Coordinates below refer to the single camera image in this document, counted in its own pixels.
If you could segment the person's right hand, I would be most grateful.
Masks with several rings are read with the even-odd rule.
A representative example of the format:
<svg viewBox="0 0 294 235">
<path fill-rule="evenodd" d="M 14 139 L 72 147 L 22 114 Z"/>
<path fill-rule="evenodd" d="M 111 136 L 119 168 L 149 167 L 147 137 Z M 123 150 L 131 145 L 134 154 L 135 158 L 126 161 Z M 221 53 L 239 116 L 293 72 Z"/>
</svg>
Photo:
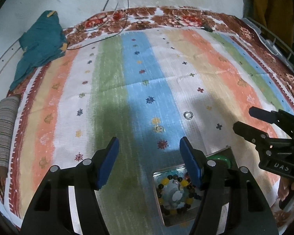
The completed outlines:
<svg viewBox="0 0 294 235">
<path fill-rule="evenodd" d="M 294 181 L 292 182 L 288 178 L 281 177 L 279 182 L 278 198 L 281 201 L 284 201 L 290 190 L 294 190 Z"/>
</svg>

